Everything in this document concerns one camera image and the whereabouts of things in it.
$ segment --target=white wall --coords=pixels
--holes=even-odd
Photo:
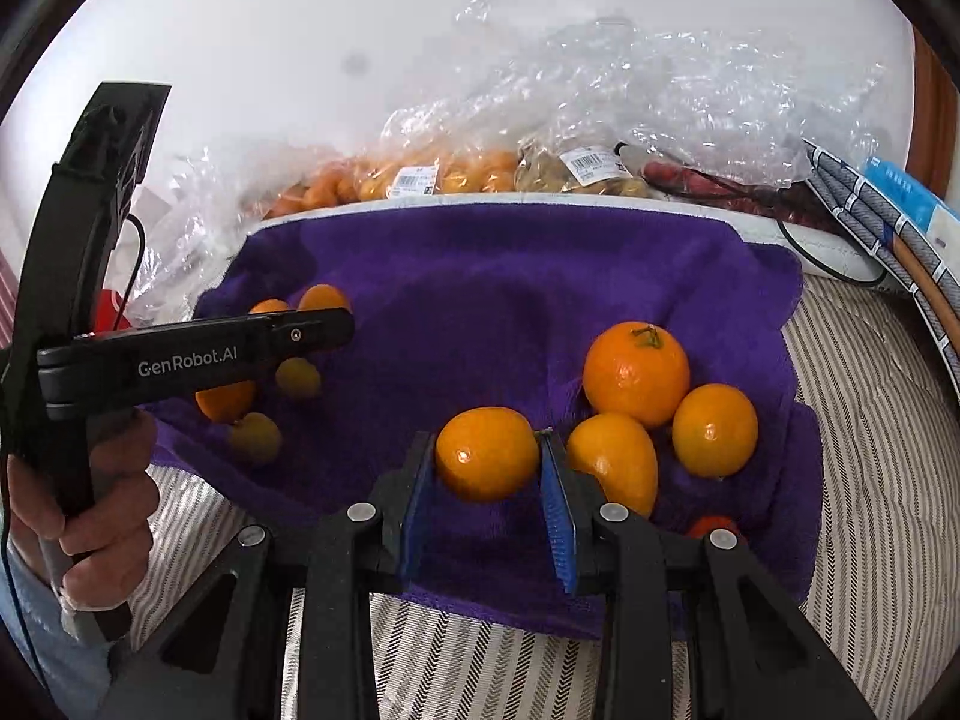
[[[98,82],[173,84],[148,175],[154,186],[169,175],[172,154],[221,133],[352,148],[378,132],[397,76],[466,1],[88,1],[0,124],[0,247],[19,271],[50,165]],[[888,0],[562,0],[556,7],[618,9],[654,30],[769,29],[811,56],[880,62],[886,156],[905,160],[912,37]]]

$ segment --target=hand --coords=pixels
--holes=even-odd
[[[146,473],[157,425],[136,412],[128,428],[95,446],[90,467],[113,478],[109,493],[91,509],[64,520],[40,477],[11,456],[11,537],[30,569],[48,581],[37,537],[59,539],[67,555],[92,553],[64,574],[64,592],[76,608],[110,608],[126,601],[147,573],[154,538],[147,524],[160,504]]]

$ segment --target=gray patterned cloth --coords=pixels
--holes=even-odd
[[[806,616],[880,720],[908,717],[960,644],[960,426],[952,394],[885,298],[808,277],[784,327],[799,399],[820,420],[823,525]],[[152,469],[162,493],[133,646],[157,627],[246,515],[202,480]],[[296,716],[295,598],[281,716]],[[371,597],[381,717],[592,716],[599,649]],[[674,715],[689,714],[675,645]]]
[[[843,160],[837,159],[819,146],[814,146],[810,141],[806,142],[806,151],[813,165],[813,175],[806,183],[827,206],[827,210],[830,210],[834,218],[846,227],[853,237],[856,237],[872,257],[877,258],[880,264],[893,274],[910,295],[913,295],[947,365],[947,374],[952,381],[954,391],[960,397],[958,350],[954,349],[950,343],[926,295],[920,291],[919,285],[894,256],[891,241],[894,235],[897,235],[906,243],[943,293],[953,312],[960,314],[960,287],[947,270],[947,264],[926,242],[913,221],[902,213],[893,201],[877,191],[877,188],[864,176],[853,170]]]

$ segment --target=screw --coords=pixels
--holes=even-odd
[[[733,549],[736,547],[736,536],[726,528],[717,528],[710,533],[710,543],[717,549]]]
[[[376,514],[376,506],[366,501],[355,503],[347,509],[347,517],[353,522],[366,522],[368,519],[373,519],[373,514]]]
[[[630,517],[630,509],[619,503],[605,503],[600,507],[600,517],[607,522],[623,522]]]
[[[267,538],[267,533],[263,528],[259,525],[248,525],[240,531],[237,541],[242,547],[256,547],[264,538]]]

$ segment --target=striped fabric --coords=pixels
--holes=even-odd
[[[820,419],[823,525],[805,613],[881,720],[908,717],[960,644],[960,427],[915,341],[875,293],[810,277],[784,336]],[[139,646],[245,516],[203,481],[152,469],[162,492]],[[296,663],[297,609],[287,662]],[[592,716],[599,648],[371,599],[381,717]],[[688,716],[675,646],[674,715]],[[296,714],[293,673],[283,717]]]
[[[16,276],[0,254],[0,349],[13,339],[13,307],[16,306]]]

